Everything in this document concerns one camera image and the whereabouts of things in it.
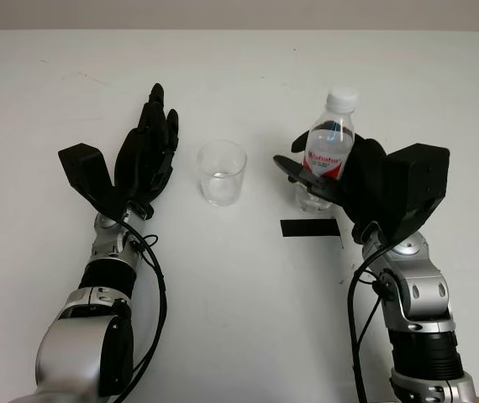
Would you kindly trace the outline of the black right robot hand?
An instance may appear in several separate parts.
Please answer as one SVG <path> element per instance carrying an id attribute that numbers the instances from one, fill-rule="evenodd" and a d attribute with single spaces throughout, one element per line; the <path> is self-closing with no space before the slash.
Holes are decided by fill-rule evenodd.
<path id="1" fill-rule="evenodd" d="M 275 155 L 273 161 L 290 182 L 305 186 L 309 195 L 342 207 L 354 223 L 352 237 L 356 243 L 363 244 L 378 232 L 383 245 L 394 245 L 407 238 L 408 233 L 389 212 L 391 203 L 383 199 L 382 166 L 386 157 L 376 140 L 357 136 L 338 180 L 316 176 L 283 155 Z"/>

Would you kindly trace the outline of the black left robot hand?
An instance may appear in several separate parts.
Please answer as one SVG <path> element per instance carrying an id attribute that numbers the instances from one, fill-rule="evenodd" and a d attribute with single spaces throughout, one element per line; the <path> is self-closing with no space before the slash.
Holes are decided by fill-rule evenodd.
<path id="1" fill-rule="evenodd" d="M 173 171 L 172 160 L 179 138 L 176 110 L 164 109 L 164 89 L 154 84 L 143 106 L 139 123 L 118 152 L 114 186 L 145 220 L 154 214 L 151 203 L 163 192 Z"/>

